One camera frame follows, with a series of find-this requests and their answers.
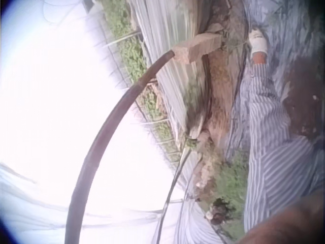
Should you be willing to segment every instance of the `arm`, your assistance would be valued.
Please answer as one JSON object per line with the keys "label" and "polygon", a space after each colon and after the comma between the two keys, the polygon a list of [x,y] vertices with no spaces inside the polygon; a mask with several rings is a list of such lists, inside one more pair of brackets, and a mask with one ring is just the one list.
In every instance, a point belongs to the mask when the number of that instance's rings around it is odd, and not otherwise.
{"label": "arm", "polygon": [[323,243],[323,225],[324,191],[321,190],[258,224],[238,244]]}
{"label": "arm", "polygon": [[250,84],[250,135],[251,157],[259,158],[267,150],[289,140],[290,119],[269,79],[266,55],[253,55],[252,81]]}

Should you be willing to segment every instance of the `bright sky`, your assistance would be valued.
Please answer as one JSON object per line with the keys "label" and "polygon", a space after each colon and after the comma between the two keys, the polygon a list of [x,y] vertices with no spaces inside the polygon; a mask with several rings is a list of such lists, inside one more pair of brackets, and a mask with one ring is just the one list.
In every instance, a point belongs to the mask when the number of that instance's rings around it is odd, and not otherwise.
{"label": "bright sky", "polygon": [[[68,206],[84,157],[123,92],[107,78],[83,21],[56,29],[42,19],[39,0],[17,2],[2,19],[6,56],[0,161],[36,180],[39,199]],[[68,19],[80,17],[81,10],[82,5]],[[56,14],[66,12],[47,13],[57,20]],[[173,176],[145,131],[132,122],[133,115],[127,114],[114,134],[92,184],[87,212],[162,209]],[[182,197],[175,189],[173,199]]]}

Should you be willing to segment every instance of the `plastic sheeting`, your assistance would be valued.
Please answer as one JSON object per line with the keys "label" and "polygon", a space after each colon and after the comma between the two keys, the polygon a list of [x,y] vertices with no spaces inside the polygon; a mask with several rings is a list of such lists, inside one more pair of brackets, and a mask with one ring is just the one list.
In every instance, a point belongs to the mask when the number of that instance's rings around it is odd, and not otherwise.
{"label": "plastic sheeting", "polygon": [[[67,207],[37,200],[38,186],[3,164],[0,164],[0,189],[1,219],[19,243],[64,243]],[[181,206],[182,202],[170,204],[166,215],[169,227],[164,229],[160,243],[172,243],[178,219],[175,213],[179,213]],[[162,211],[126,210],[109,216],[86,213],[80,243],[131,243],[132,238],[150,243]],[[138,237],[138,233],[147,234]]]}
{"label": "plastic sheeting", "polygon": [[[132,0],[152,62],[199,32],[206,21],[203,16],[209,15],[210,2]],[[208,107],[209,90],[203,61],[183,65],[171,60],[158,72],[157,79],[164,91],[165,105],[178,143],[184,132],[197,138]]]}

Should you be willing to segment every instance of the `stone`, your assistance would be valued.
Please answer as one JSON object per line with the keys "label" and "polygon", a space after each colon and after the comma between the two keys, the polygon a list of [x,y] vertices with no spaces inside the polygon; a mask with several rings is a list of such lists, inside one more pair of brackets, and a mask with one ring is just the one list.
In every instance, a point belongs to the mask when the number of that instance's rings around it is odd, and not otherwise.
{"label": "stone", "polygon": [[175,54],[174,60],[190,64],[203,55],[213,52],[221,47],[222,35],[203,33],[174,46],[172,51]]}
{"label": "stone", "polygon": [[223,27],[221,24],[219,23],[214,23],[209,25],[208,29],[207,29],[207,33],[217,33],[219,31],[223,30]]}

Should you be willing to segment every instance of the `wire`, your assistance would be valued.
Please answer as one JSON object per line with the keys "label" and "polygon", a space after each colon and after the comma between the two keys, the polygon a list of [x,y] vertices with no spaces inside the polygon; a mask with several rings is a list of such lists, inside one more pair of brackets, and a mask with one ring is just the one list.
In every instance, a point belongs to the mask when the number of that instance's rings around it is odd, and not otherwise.
{"label": "wire", "polygon": [[43,2],[43,4],[47,4],[49,6],[53,6],[53,7],[67,7],[67,6],[72,6],[74,4],[77,4],[77,3],[73,3],[73,4],[62,4],[62,5],[55,5],[55,4],[52,4],[52,3],[48,3],[47,1],[45,0],[40,0],[41,2]]}
{"label": "wire", "polygon": [[66,17],[75,9],[75,7],[77,7],[81,2],[82,0],[79,0],[78,2],[74,3],[74,4],[69,4],[69,5],[66,5],[66,6],[72,6],[68,12],[65,14],[65,16],[62,18],[62,20],[58,23],[55,23],[55,22],[52,22],[52,21],[49,21],[46,17],[45,17],[45,14],[44,14],[44,6],[45,4],[48,4],[50,5],[49,3],[47,3],[46,1],[44,0],[40,0],[42,3],[43,3],[43,7],[42,7],[42,14],[43,14],[43,19],[48,22],[50,25],[56,25],[57,27],[59,27],[63,21],[66,19]]}

